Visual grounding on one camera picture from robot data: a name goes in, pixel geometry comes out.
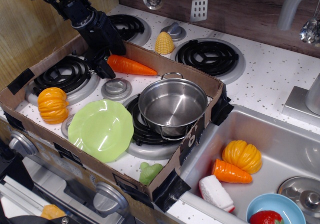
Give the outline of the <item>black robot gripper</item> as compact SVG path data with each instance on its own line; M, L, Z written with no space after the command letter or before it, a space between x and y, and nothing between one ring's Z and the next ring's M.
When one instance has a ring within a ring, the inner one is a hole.
M84 20L74 24L74 28L90 47L84 56L90 69L102 79L114 79L116 74L105 60L105 49L116 55L125 55L126 49L109 17L102 11L94 10Z

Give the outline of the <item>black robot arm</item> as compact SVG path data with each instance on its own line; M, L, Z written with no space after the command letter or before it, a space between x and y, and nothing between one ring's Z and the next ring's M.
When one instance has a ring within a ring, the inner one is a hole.
M84 60L100 78L113 79L114 71L105 61L109 54L125 55L126 49L118 30L110 18L92 7L89 0L43 0L52 5L63 17L70 20L88 44Z

